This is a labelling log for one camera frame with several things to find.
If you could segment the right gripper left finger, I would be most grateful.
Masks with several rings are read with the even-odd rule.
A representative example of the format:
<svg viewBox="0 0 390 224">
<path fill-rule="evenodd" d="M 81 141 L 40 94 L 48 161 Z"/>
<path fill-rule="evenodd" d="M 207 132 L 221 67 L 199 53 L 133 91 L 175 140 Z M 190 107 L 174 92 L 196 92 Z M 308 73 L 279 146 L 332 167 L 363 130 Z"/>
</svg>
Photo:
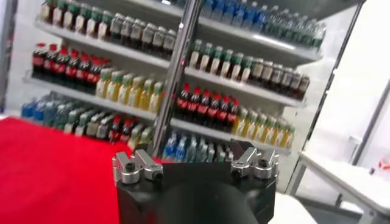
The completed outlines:
<svg viewBox="0 0 390 224">
<path fill-rule="evenodd" d="M 162 184 L 164 178 L 163 165 L 155 162 L 147 150 L 149 144 L 140 144 L 130 156 L 126 152 L 117 152 L 112 157 L 113 177 L 115 183 L 133 185 L 149 181 Z"/>
</svg>

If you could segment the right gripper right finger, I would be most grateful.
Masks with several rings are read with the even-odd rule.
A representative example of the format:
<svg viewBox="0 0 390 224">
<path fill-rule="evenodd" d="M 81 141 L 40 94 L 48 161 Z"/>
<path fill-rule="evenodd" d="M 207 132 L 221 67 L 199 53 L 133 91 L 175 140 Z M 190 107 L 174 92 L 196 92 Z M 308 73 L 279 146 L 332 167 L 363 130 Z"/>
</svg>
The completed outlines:
<svg viewBox="0 0 390 224">
<path fill-rule="evenodd" d="M 265 150 L 249 141 L 232 139 L 230 149 L 234 153 L 231 173 L 238 178 L 249 175 L 259 180 L 268 180 L 278 175 L 279 155 L 275 150 Z"/>
</svg>

